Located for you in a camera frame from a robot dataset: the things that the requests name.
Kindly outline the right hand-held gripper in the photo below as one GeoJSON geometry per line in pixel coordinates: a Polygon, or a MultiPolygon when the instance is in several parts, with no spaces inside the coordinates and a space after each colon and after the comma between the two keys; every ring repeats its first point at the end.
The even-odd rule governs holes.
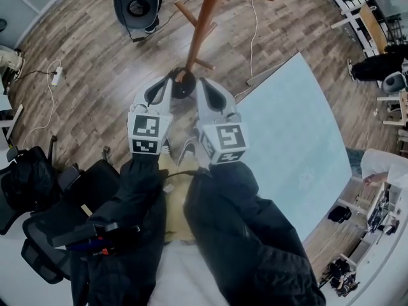
{"type": "Polygon", "coordinates": [[[249,149],[246,123],[237,113],[233,95],[217,82],[199,78],[196,86],[198,141],[210,164],[239,161],[249,149]]]}

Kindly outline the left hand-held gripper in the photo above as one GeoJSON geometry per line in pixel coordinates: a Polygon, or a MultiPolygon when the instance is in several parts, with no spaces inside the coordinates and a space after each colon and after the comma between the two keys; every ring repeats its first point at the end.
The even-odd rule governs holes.
{"type": "Polygon", "coordinates": [[[157,77],[142,85],[127,118],[129,149],[132,154],[158,155],[168,137],[173,81],[157,77]]]}

